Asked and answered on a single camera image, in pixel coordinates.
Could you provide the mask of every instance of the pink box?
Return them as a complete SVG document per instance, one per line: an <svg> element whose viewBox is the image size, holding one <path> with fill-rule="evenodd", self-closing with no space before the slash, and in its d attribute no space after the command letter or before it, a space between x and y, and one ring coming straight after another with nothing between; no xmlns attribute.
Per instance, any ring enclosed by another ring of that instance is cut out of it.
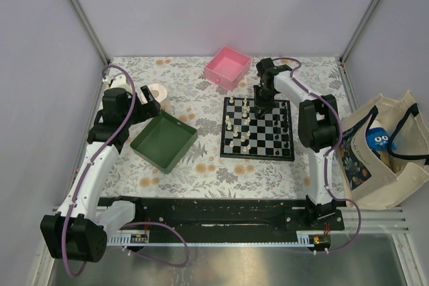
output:
<svg viewBox="0 0 429 286"><path fill-rule="evenodd" d="M223 47L204 67L206 79L233 90L250 69L251 58L229 47Z"/></svg>

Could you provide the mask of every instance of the wall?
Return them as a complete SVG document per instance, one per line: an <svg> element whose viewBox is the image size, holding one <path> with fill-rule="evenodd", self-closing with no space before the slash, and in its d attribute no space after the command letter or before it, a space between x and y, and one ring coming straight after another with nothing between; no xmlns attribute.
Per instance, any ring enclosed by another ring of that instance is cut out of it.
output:
<svg viewBox="0 0 429 286"><path fill-rule="evenodd" d="M392 98L410 89L429 126L429 0L382 0L346 62L359 104L384 93ZM429 184L402 206L429 271Z"/></svg>
<svg viewBox="0 0 429 286"><path fill-rule="evenodd" d="M79 0L108 55L339 56L370 0Z"/></svg>
<svg viewBox="0 0 429 286"><path fill-rule="evenodd" d="M25 285L65 196L101 61L68 0L0 0L0 276Z"/></svg>

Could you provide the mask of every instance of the tape roll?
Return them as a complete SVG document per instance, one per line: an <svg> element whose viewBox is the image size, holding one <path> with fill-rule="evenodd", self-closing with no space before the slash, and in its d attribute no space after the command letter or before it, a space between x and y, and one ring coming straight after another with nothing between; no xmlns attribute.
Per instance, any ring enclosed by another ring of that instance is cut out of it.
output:
<svg viewBox="0 0 429 286"><path fill-rule="evenodd" d="M167 88L159 83L149 84L147 86L152 93L154 99L161 104L161 109L170 112L170 98L168 97ZM141 101L147 103L143 93L141 93Z"/></svg>

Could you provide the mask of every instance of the green bin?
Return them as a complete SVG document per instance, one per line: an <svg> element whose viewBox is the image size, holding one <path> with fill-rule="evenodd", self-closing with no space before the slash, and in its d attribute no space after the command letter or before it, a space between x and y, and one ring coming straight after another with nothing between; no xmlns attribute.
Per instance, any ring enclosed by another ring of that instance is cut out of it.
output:
<svg viewBox="0 0 429 286"><path fill-rule="evenodd" d="M196 129L161 110L131 142L134 152L164 173L170 173L198 134Z"/></svg>

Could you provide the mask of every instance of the floor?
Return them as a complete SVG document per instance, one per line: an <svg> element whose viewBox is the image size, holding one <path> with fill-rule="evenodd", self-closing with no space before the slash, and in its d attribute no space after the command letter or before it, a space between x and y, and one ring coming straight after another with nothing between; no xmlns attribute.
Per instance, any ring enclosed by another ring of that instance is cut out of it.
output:
<svg viewBox="0 0 429 286"><path fill-rule="evenodd" d="M174 263L184 258L182 247L152 247L143 252ZM198 247L191 253L186 268L174 269L110 248L101 262L88 264L78 279L70 279L57 261L49 285L407 285L393 241L385 234L362 235L351 248L328 256L314 257L306 249L262 247Z"/></svg>
<svg viewBox="0 0 429 286"><path fill-rule="evenodd" d="M223 98L253 97L259 83L253 58L250 71L234 91L229 92L204 78L209 57L146 58L120 57L113 60L128 71L136 88L161 83L168 89L170 114L198 129L198 139L174 170L166 175L134 154L129 144L147 123L132 126L130 138L113 166L103 190L104 196L165 198L287 198L304 199L310 185L308 157L298 139L298 109L292 106L295 161L260 161L220 158ZM341 118L351 112L333 57L297 58L302 67L296 76L321 94L336 97ZM284 61L290 66L293 62ZM336 160L332 188L343 194Z"/></svg>

